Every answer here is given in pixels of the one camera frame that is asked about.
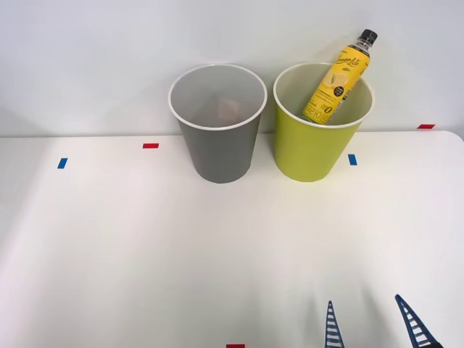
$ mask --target tape marker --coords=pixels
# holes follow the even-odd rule
[[[66,163],[67,163],[67,158],[62,158],[59,161],[58,169],[64,169],[66,167]]]
[[[419,125],[418,129],[432,129],[433,127],[435,127],[435,125],[423,123],[422,125]]]
[[[160,147],[158,143],[145,143],[143,146],[144,149],[157,149],[158,147]]]
[[[348,155],[350,165],[357,165],[356,156],[353,154]]]

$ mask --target yellow bottle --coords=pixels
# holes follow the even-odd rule
[[[339,58],[320,83],[311,100],[307,103],[303,115],[305,120],[325,125],[347,98],[364,70],[369,65],[369,48],[377,39],[372,30],[364,30],[357,43],[341,51]]]

